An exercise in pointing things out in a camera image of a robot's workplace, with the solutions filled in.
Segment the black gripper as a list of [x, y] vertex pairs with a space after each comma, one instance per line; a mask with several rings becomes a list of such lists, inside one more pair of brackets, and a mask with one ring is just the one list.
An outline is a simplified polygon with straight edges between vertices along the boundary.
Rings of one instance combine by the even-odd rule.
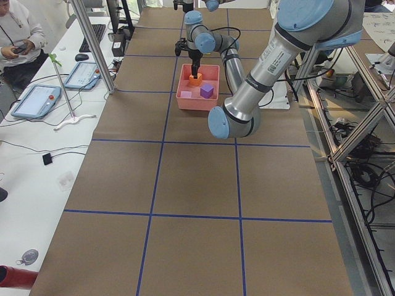
[[175, 55], [180, 56], [182, 51], [186, 51], [189, 58], [192, 60], [191, 74], [193, 77], [197, 78], [203, 53], [198, 49], [193, 49], [192, 46], [188, 44], [188, 40], [186, 38], [180, 38], [175, 43]]
[[177, 10], [179, 6], [183, 10], [193, 10], [193, 0], [173, 0], [173, 8]]

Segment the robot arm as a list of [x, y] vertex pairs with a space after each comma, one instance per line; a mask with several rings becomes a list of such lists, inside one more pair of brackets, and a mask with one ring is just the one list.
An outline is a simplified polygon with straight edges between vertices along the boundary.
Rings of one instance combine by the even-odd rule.
[[[210, 12], [213, 12], [216, 9], [218, 9], [219, 5], [232, 1], [233, 0], [203, 0], [204, 4], [206, 5], [207, 9]], [[193, 0], [173, 0], [172, 2], [173, 2], [173, 8], [175, 10], [177, 10], [179, 6], [182, 7], [184, 13], [194, 10]]]
[[358, 43], [362, 36], [364, 1], [280, 1], [274, 36], [254, 68], [245, 75], [237, 42], [230, 36], [209, 31], [192, 1], [174, 1], [182, 6], [187, 35], [177, 42], [176, 54], [187, 51], [197, 73], [203, 54], [218, 52], [227, 70], [231, 97], [214, 107], [208, 126], [216, 138], [243, 138], [260, 125], [259, 102], [301, 52], [312, 47], [329, 50]]

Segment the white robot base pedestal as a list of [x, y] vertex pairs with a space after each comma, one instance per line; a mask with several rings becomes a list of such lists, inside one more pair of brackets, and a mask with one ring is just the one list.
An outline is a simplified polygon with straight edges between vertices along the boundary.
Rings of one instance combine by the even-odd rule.
[[259, 107], [261, 109], [288, 110], [290, 104], [286, 81], [277, 81], [272, 90], [261, 99]]

